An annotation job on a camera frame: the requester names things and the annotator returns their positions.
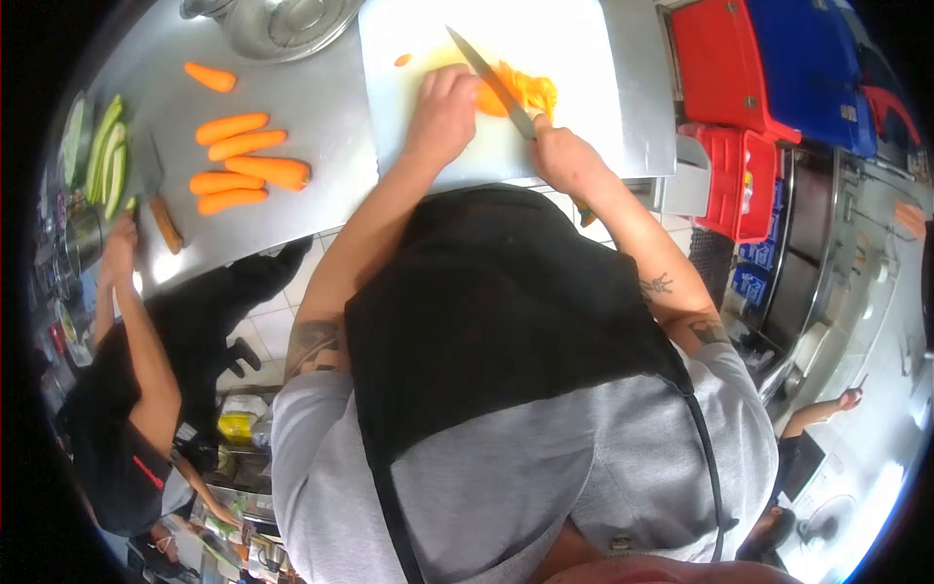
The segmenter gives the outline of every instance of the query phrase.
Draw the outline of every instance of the white tile floor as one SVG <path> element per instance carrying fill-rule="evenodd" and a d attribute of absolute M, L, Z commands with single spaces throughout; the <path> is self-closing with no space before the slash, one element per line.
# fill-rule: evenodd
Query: white tile floor
<path fill-rule="evenodd" d="M 577 224 L 577 211 L 574 209 L 571 197 L 560 192 L 543 192 L 543 195 L 555 203 L 568 216 L 569 221 Z M 691 241 L 690 221 L 674 215 L 659 216 L 657 213 L 652 215 L 668 230 L 678 247 L 687 255 Z M 602 243 L 608 248 L 616 248 L 612 237 L 600 221 L 594 221 L 586 229 L 578 227 L 577 230 L 581 235 Z M 289 334 L 295 319 L 295 310 L 302 303 L 304 289 L 318 266 L 318 262 L 339 231 L 339 228 L 331 229 L 316 236 L 295 279 L 275 298 L 256 306 L 249 312 L 247 318 L 237 325 L 227 339 L 228 344 L 232 344 L 238 336 L 242 336 L 260 357 L 262 367 L 260 371 L 253 371 L 245 363 L 241 363 L 247 373 L 243 379 L 237 378 L 230 371 L 225 371 L 218 378 L 218 390 L 282 383 L 286 350 L 289 347 Z"/>

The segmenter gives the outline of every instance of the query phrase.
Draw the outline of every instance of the cutting board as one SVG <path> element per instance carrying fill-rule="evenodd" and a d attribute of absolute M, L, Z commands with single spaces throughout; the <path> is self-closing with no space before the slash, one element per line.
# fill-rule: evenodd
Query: cutting board
<path fill-rule="evenodd" d="M 558 88 L 555 125 L 590 142 L 617 174 L 623 160 L 616 72 L 598 0 L 369 0 L 360 11 L 366 91 L 380 176 L 399 157 L 425 73 L 466 63 L 459 32 L 490 64 L 503 59 Z M 395 66 L 411 53 L 405 66 Z M 528 147 L 508 118 L 476 115 L 476 138 L 432 192 L 534 177 Z"/>

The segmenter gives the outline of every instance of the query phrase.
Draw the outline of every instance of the forearm tattoo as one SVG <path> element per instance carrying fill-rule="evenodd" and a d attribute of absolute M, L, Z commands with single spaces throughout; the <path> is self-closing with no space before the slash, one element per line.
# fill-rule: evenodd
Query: forearm tattoo
<path fill-rule="evenodd" d="M 650 294 L 672 293 L 672 289 L 669 288 L 669 286 L 671 286 L 673 283 L 674 280 L 668 278 L 668 272 L 664 272 L 661 276 L 651 281 L 640 279 L 639 287 L 643 300 L 645 300 L 646 304 L 649 304 L 652 302 Z"/>
<path fill-rule="evenodd" d="M 283 383 L 308 371 L 330 371 L 336 368 L 340 341 L 337 323 L 330 320 L 296 322 L 289 337 L 286 354 L 286 375 Z"/>
<path fill-rule="evenodd" d="M 727 329 L 723 328 L 723 323 L 719 320 L 698 320 L 697 322 L 691 322 L 687 328 L 694 333 L 694 336 L 698 338 L 702 345 L 710 345 L 711 343 L 729 344 Z"/>

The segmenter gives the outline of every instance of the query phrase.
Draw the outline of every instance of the stainless steel counter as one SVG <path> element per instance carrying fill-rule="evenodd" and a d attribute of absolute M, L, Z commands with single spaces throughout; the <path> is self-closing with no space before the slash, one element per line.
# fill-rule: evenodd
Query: stainless steel counter
<path fill-rule="evenodd" d="M 601 5 L 616 65 L 627 178 L 671 176 L 672 95 L 654 7 L 648 0 L 602 0 Z M 187 61 L 234 71 L 236 87 L 230 93 L 208 90 L 184 73 Z M 356 23 L 307 59 L 264 65 L 236 56 L 213 20 L 183 21 L 177 0 L 157 0 L 106 58 L 89 88 L 99 111 L 115 93 L 123 96 L 131 138 L 152 132 L 163 162 L 162 195 L 186 241 L 173 256 L 151 214 L 142 213 L 144 294 L 342 225 L 378 180 Z M 263 154 L 310 163 L 311 182 L 299 193 L 271 187 L 261 205 L 202 217 L 188 181 L 222 164 L 207 160 L 194 132 L 206 121 L 253 111 L 269 114 L 270 129 L 289 132 L 284 144 Z M 141 188 L 131 167 L 126 196 L 140 194 Z"/>

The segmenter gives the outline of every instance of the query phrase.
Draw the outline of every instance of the red plastic bin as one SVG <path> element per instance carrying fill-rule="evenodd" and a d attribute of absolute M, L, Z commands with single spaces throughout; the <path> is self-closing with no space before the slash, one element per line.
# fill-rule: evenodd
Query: red plastic bin
<path fill-rule="evenodd" d="M 775 196 L 775 143 L 741 128 L 689 123 L 679 127 L 678 132 L 696 138 L 710 156 L 710 201 L 707 216 L 697 218 L 697 223 L 737 243 L 765 240 Z M 753 176 L 753 195 L 749 199 L 749 212 L 744 215 L 746 170 Z"/>
<path fill-rule="evenodd" d="M 769 113 L 762 60 L 743 0 L 701 0 L 672 13 L 685 114 L 692 121 L 801 141 L 801 132 Z"/>

